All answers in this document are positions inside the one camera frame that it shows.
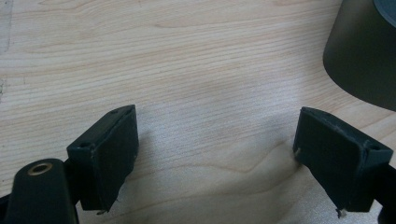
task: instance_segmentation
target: wood grain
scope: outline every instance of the wood grain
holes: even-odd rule
[[[107,111],[135,104],[134,172],[110,213],[78,207],[81,223],[375,223],[378,204],[337,219],[291,155],[304,105],[396,148],[395,113],[323,69],[340,3],[13,1],[12,17],[0,15],[12,18],[0,54],[0,195],[22,166],[65,160]]]

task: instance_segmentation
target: wooden table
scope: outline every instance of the wooden table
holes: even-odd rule
[[[0,0],[0,196],[135,104],[135,169],[110,213],[78,205],[81,223],[375,223],[377,203],[337,219],[291,154],[303,105],[396,148],[396,114],[323,69],[340,3]]]

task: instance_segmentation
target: screw hole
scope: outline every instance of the screw hole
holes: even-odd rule
[[[79,144],[80,147],[88,147],[90,145],[91,145],[90,142],[83,142],[83,143]]]
[[[27,172],[28,175],[42,175],[52,168],[52,164],[49,162],[40,163],[30,168]]]

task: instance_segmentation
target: black cylindrical object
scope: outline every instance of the black cylindrical object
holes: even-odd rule
[[[396,111],[396,0],[344,0],[323,63],[345,91]]]

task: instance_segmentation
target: black plastic part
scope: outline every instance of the black plastic part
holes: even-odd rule
[[[62,161],[35,161],[17,172],[3,223],[78,223]]]
[[[67,148],[69,172],[77,175],[73,195],[84,210],[109,211],[134,169],[138,146],[135,108],[128,105],[104,115]]]
[[[293,151],[336,207],[350,212],[370,211],[375,179],[393,153],[337,117],[308,107],[301,110]]]
[[[0,220],[6,217],[8,207],[9,194],[0,198]]]
[[[378,223],[396,223],[396,170],[390,165],[375,180],[375,199],[384,206]]]
[[[396,111],[396,1],[344,0],[323,63],[345,91]]]

